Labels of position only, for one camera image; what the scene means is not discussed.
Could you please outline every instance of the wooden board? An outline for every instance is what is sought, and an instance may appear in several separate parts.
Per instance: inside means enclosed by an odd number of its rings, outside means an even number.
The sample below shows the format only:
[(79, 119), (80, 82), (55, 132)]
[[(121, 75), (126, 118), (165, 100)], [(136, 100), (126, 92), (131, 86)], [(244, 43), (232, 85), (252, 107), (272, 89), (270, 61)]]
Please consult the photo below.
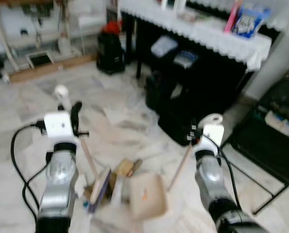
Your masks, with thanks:
[(66, 59), (64, 61), (57, 62), (54, 64), (47, 64), (47, 65), (39, 66), (39, 67), (36, 67), (35, 69), (30, 68), (27, 70), (20, 71), (18, 73), (11, 74), (10, 82), (19, 83), (19, 82), (32, 80), (32, 79), (37, 79), (40, 76), (43, 76), (46, 74), (57, 72), (62, 69), (69, 69), (69, 68), (79, 66), (84, 63), (88, 63), (88, 62), (95, 61), (95, 60), (96, 60), (96, 56), (86, 55), (86, 56)]
[(21, 4), (49, 3), (53, 0), (0, 0), (0, 5), (18, 6)]

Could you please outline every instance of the black bag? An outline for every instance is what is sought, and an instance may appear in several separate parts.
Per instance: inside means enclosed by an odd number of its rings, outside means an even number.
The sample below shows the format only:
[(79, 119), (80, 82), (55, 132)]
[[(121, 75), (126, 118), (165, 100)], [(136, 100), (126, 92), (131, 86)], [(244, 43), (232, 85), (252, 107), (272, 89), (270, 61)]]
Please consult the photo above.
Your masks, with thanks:
[(124, 71), (124, 54), (119, 36), (110, 33), (100, 33), (97, 40), (97, 68), (107, 74)]

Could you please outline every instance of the pink item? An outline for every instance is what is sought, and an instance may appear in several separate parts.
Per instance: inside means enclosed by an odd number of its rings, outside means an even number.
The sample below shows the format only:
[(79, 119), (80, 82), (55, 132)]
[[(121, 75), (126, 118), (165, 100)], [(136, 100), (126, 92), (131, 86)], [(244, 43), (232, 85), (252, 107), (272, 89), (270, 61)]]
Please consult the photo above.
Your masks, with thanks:
[(237, 12), (238, 12), (240, 5), (241, 5), (240, 1), (235, 0), (235, 3), (233, 5), (231, 13), (230, 13), (230, 17), (228, 18), (227, 23), (226, 23), (226, 27), (224, 28), (225, 33), (229, 33), (232, 30), (233, 25), (236, 21)]

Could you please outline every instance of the marble floor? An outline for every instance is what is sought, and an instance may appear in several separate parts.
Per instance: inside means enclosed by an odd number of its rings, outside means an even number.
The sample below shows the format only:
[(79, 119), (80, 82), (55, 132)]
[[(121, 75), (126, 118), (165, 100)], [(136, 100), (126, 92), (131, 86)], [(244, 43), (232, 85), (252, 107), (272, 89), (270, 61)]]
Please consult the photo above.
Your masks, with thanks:
[[(143, 69), (143, 76), (149, 70)], [(73, 101), (81, 100), (82, 129), (90, 131), (87, 144), (98, 170), (115, 168), (123, 158), (143, 159), (141, 171), (154, 171), (162, 175), (167, 185), (182, 158), (185, 148), (178, 146), (157, 125), (158, 116), (145, 105), (145, 92), (134, 79), (135, 64), (125, 73), (111, 77), (102, 74), (94, 63), (60, 71), (27, 83), (8, 85), (0, 81), (0, 233), (34, 232), (34, 222), (21, 198), (23, 183), (17, 176), (10, 159), (10, 141), (20, 126), (35, 122), (44, 113), (54, 111), (57, 101), (52, 96), (54, 87), (62, 83), (69, 88)], [(235, 104), (224, 115), (225, 134), (247, 112), (249, 106)], [(26, 130), (16, 142), (16, 159), (26, 177), (31, 176), (45, 162), (50, 150), (45, 136), (37, 130)], [(272, 191), (282, 184), (249, 162), (230, 146), (225, 148), (229, 159), (244, 168), (260, 183)], [(77, 163), (88, 182), (94, 177), (81, 148)], [(228, 170), (223, 164), (225, 184), (232, 193)], [(195, 160), (190, 158), (179, 182), (169, 194), (170, 215), (143, 226), (131, 221), (128, 208), (104, 206), (98, 209), (93, 220), (84, 212), (81, 201), (76, 201), (70, 232), (77, 233), (214, 233), (210, 216), (202, 207), (199, 189), (194, 180)], [(239, 198), (243, 209), (251, 213), (269, 195), (234, 169)], [(38, 198), (45, 186), (42, 173), (33, 183)], [(269, 207), (254, 216), (256, 221), (271, 233), (289, 233), (289, 189)]]

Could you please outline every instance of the blue package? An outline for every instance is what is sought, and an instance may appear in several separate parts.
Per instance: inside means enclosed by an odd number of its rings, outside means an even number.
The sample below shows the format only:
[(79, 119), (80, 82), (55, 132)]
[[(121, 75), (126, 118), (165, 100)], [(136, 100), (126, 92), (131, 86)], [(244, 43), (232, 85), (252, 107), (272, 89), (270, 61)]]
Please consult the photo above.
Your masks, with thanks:
[(271, 10), (258, 4), (240, 7), (236, 23), (232, 32), (251, 38), (254, 36), (262, 25), (262, 22), (270, 16)]

